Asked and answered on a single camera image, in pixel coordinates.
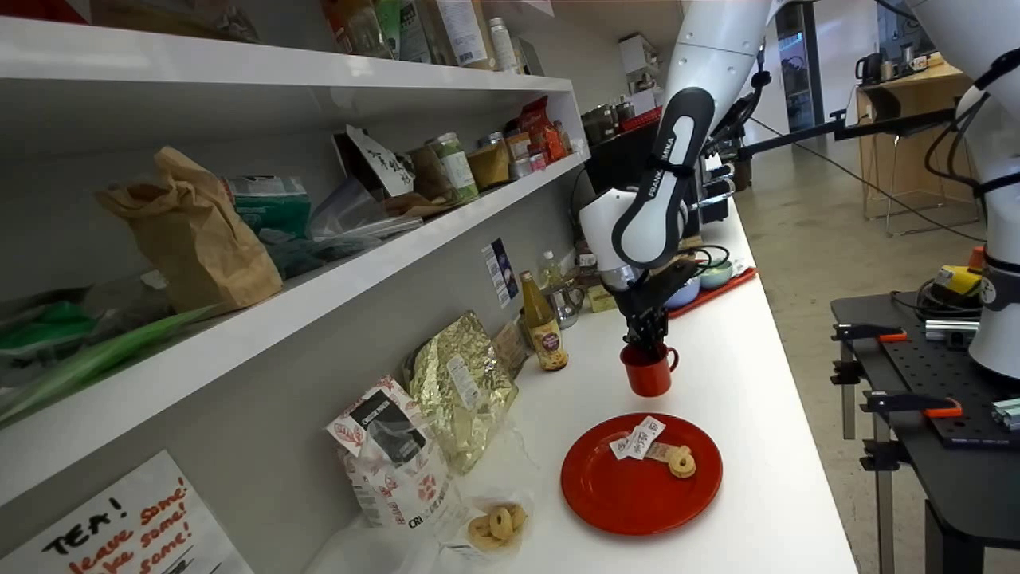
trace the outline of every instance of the ceiling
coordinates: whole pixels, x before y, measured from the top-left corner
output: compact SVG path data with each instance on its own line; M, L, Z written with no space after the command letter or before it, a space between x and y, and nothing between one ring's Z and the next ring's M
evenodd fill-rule
M683 19L683 0L556 0L556 17L608 40L640 31L654 49L665 52Z

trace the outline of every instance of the jar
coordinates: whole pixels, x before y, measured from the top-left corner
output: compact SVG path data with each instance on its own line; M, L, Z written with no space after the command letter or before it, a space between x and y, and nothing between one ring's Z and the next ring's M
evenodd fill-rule
M441 157L441 173L445 183L445 191L452 196L457 203L470 203L477 198L477 186L470 167L467 149L458 146L458 138L452 130L436 138L436 157Z

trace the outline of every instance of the brown paper bag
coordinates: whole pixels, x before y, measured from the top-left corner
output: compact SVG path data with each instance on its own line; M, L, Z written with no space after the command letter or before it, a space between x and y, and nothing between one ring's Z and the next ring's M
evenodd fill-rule
M177 309L256 305L282 289L273 262L215 173L162 146L158 177L144 186L116 186L98 200L129 220L139 252L165 278Z

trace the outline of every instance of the red cup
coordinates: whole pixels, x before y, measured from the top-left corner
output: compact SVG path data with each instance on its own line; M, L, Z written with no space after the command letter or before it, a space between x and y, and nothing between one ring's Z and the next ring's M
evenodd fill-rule
M662 394L670 394L679 354L676 354L676 348L665 348L665 346L656 348L654 354L628 346L618 354L618 362L624 365L628 383L639 396L662 396Z

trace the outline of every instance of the paper sign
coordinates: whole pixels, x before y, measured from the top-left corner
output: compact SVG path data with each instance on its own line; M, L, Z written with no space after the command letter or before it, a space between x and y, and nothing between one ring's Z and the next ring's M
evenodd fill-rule
M0 572L32 574L253 574L168 453L19 545Z

